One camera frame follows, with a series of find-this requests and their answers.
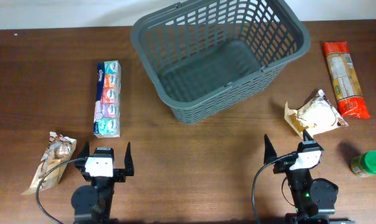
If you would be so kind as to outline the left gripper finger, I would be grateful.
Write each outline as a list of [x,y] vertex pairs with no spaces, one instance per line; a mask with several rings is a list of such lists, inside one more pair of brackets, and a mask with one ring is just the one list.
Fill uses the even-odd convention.
[[85,142],[77,158],[80,159],[80,158],[87,158],[87,157],[89,157],[89,141]]
[[124,157],[124,165],[125,165],[125,176],[134,176],[134,163],[132,160],[132,154],[131,154],[131,143],[128,142],[126,153]]

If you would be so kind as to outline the rice ball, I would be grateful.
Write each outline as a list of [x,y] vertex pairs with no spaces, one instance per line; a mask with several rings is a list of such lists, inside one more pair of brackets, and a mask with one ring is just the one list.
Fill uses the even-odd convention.
[[290,109],[288,102],[286,102],[284,118],[302,139],[304,139],[304,131],[313,137],[316,134],[348,127],[349,125],[337,109],[333,107],[322,90],[319,90],[309,102],[298,110]]

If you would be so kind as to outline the green lid jar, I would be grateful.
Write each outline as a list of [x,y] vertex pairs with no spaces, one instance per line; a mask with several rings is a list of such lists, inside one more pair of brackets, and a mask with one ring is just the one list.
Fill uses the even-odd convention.
[[353,158],[350,168],[359,177],[376,175],[376,151],[369,151]]

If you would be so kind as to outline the grey plastic shopping basket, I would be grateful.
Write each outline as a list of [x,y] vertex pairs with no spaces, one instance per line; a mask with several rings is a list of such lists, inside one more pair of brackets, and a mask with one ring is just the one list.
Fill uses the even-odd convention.
[[284,0],[189,0],[141,17],[131,42],[159,98],[193,124],[266,89],[311,37]]

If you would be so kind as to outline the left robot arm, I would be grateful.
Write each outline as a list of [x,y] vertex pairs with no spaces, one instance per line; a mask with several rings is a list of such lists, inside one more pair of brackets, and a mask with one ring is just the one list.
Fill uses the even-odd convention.
[[75,223],[119,223],[111,218],[111,205],[116,183],[123,183],[134,175],[131,145],[126,147],[124,168],[114,167],[114,149],[98,147],[89,153],[86,142],[75,161],[75,167],[81,172],[88,185],[77,188],[71,197]]

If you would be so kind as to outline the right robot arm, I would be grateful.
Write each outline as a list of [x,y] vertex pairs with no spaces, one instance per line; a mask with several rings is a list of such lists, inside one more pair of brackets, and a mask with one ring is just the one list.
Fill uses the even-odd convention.
[[277,156],[268,136],[264,136],[264,167],[273,166],[274,174],[285,174],[285,180],[293,198],[295,213],[285,215],[285,223],[349,224],[347,218],[331,219],[339,188],[324,178],[313,179],[310,170],[320,164],[324,149],[307,131],[297,150],[284,156]]

